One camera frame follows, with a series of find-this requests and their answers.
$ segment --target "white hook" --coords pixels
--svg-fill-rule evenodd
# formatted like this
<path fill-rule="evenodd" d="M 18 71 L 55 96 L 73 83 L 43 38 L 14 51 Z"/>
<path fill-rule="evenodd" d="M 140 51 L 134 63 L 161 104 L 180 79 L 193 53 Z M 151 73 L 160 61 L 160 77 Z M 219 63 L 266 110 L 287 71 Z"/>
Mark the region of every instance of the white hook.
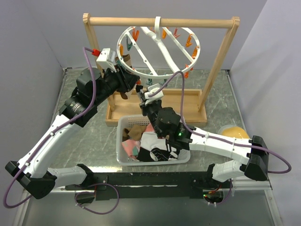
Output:
<path fill-rule="evenodd" d="M 155 18 L 155 34 L 156 34 L 156 40 L 160 40 L 161 39 L 161 33 L 160 33 L 160 20 L 161 17 L 160 16 L 156 16 Z"/>

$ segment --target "gray wall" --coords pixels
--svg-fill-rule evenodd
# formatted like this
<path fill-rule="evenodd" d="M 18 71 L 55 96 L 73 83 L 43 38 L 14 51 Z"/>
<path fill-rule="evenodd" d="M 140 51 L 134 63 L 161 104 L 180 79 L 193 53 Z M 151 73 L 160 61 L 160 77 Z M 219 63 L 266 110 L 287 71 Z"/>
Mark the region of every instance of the gray wall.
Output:
<path fill-rule="evenodd" d="M 262 136 L 293 167 L 270 175 L 284 225 L 301 224 L 301 2 L 268 0 L 231 69 L 250 135 Z M 286 166 L 270 157 L 270 170 Z"/>
<path fill-rule="evenodd" d="M 21 0 L 0 3 L 0 197 L 12 177 L 4 170 L 19 160 L 49 126 L 63 71 Z M 20 201 L 15 184 L 9 203 Z M 16 209 L 0 205 L 1 225 L 11 225 Z"/>
<path fill-rule="evenodd" d="M 241 25 L 223 64 L 230 69 L 266 0 L 24 0 L 39 27 L 44 33 L 62 67 L 85 67 L 81 46 L 88 46 L 82 22 L 83 13 L 108 17 L 155 17 L 231 19 L 241 17 Z M 125 27 L 97 27 L 96 35 L 100 48 L 116 48 L 116 43 Z M 195 69 L 211 68 L 225 34 L 224 29 L 193 29 L 202 46 L 201 57 Z M 179 37 L 185 43 L 187 35 Z M 187 59 L 170 40 L 165 43 L 171 50 L 179 67 L 185 67 Z M 152 40 L 141 31 L 138 45 L 155 67 L 166 68 L 167 64 Z M 145 67 L 133 48 L 134 67 Z"/>

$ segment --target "red connector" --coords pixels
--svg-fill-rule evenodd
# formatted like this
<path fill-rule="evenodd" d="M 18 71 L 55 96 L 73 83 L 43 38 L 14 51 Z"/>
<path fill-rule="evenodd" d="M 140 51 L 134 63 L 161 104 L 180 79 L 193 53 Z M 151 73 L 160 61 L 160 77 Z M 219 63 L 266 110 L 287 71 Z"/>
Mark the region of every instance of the red connector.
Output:
<path fill-rule="evenodd" d="M 94 48 L 92 55 L 98 57 L 100 55 L 100 51 Z"/>

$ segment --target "laundry basket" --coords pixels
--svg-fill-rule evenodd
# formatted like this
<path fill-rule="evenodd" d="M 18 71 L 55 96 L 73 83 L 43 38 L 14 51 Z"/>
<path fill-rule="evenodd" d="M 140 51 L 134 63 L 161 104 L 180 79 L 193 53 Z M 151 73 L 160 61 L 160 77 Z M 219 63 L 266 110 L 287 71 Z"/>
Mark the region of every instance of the laundry basket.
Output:
<path fill-rule="evenodd" d="M 148 125 L 150 121 L 143 115 L 129 115 L 123 116 L 118 121 L 117 135 L 116 135 L 116 154 L 117 161 L 123 166 L 151 166 L 151 165 L 168 165 L 188 162 L 190 159 L 190 151 L 181 150 L 178 155 L 177 161 L 152 161 L 152 162 L 136 162 L 134 159 L 129 158 L 123 146 L 122 132 L 124 128 L 133 127 L 134 125 Z"/>

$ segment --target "white circular hanger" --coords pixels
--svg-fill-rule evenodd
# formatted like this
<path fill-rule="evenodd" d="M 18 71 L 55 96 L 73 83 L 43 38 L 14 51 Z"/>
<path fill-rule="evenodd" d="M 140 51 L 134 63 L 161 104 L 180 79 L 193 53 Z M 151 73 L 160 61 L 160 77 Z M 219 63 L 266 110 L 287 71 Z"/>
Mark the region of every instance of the white circular hanger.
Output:
<path fill-rule="evenodd" d="M 159 49 L 161 50 L 169 68 L 174 72 L 180 71 L 180 69 L 178 68 L 178 66 L 174 63 L 172 57 L 170 56 L 167 48 L 165 47 L 164 43 L 161 40 L 161 34 L 160 34 L 160 29 L 159 29 L 159 24 L 160 24 L 160 17 L 156 17 L 155 19 L 155 32 L 152 32 L 149 28 L 147 27 L 140 27 L 142 29 L 142 31 L 149 37 L 151 37 L 153 39 L 153 41 L 157 44 L 157 46 L 159 47 Z M 117 42 L 117 55 L 118 58 L 120 60 L 120 63 L 130 72 L 139 75 L 141 77 L 144 78 L 148 78 L 148 79 L 168 79 L 172 74 L 164 74 L 164 75 L 158 75 L 156 73 L 156 71 L 154 70 L 154 68 L 152 67 L 152 65 L 149 63 L 149 61 L 147 60 L 147 58 L 145 57 L 145 55 L 143 54 L 143 52 L 141 51 L 141 49 L 139 48 L 137 42 L 134 40 L 133 36 L 131 35 L 131 31 L 134 29 L 135 27 L 129 27 L 127 28 L 119 37 L 118 42 Z M 174 37 L 174 34 L 168 30 L 167 27 L 163 27 L 164 31 L 166 32 L 166 34 L 172 39 L 172 41 L 177 45 L 177 47 L 182 51 L 182 53 L 188 58 L 188 60 L 191 62 L 191 64 L 184 68 L 182 70 L 183 73 L 188 72 L 190 69 L 193 68 L 193 66 L 195 65 L 195 63 L 198 60 L 198 57 L 200 55 L 200 43 L 199 40 L 197 38 L 197 36 L 195 35 L 195 33 L 190 30 L 189 28 L 186 27 L 182 27 L 182 29 L 184 31 L 186 31 L 191 38 L 193 38 L 197 44 L 197 54 L 195 56 L 195 58 L 192 58 L 192 56 L 186 51 L 185 47 Z M 133 69 L 131 67 L 129 67 L 123 60 L 123 57 L 120 55 L 120 46 L 121 46 L 121 41 L 124 39 L 124 37 L 128 37 L 132 44 L 133 47 L 138 51 L 139 55 L 141 56 L 141 58 L 143 59 L 143 62 L 146 64 L 146 66 L 150 69 L 150 74 L 145 74 L 142 72 L 137 71 L 136 69 Z"/>

